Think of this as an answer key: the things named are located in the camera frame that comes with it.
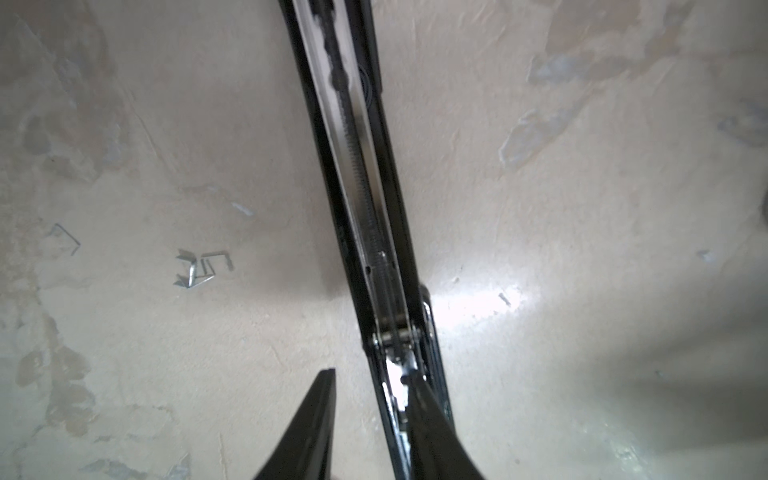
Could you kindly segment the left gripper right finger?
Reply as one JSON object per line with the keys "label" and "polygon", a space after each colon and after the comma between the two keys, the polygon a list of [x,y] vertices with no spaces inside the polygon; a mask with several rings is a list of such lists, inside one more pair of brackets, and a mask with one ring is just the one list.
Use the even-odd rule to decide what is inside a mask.
{"label": "left gripper right finger", "polygon": [[483,479],[422,375],[410,373],[406,384],[412,478]]}

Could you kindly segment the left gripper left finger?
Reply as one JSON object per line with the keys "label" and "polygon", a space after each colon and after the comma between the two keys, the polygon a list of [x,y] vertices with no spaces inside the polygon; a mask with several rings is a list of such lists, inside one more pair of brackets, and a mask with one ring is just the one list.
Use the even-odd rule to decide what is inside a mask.
{"label": "left gripper left finger", "polygon": [[336,372],[321,370],[257,480],[329,480],[336,409]]}

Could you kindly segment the small loose staple strip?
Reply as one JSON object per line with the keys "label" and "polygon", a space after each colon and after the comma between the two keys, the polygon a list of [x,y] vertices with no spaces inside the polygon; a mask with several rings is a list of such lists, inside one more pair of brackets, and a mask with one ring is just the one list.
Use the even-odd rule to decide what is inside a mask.
{"label": "small loose staple strip", "polygon": [[184,289],[193,289],[215,278],[213,261],[216,259],[223,260],[229,272],[235,270],[230,254],[224,250],[197,256],[191,251],[179,249],[176,259],[186,266],[186,271],[176,276],[174,285]]}

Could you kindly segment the single loose staple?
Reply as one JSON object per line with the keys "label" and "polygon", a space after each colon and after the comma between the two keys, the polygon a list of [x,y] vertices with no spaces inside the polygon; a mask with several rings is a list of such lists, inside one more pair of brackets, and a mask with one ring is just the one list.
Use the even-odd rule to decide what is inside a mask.
{"label": "single loose staple", "polygon": [[49,236],[65,238],[67,244],[70,246],[71,256],[76,255],[82,246],[81,242],[60,223],[53,224]]}

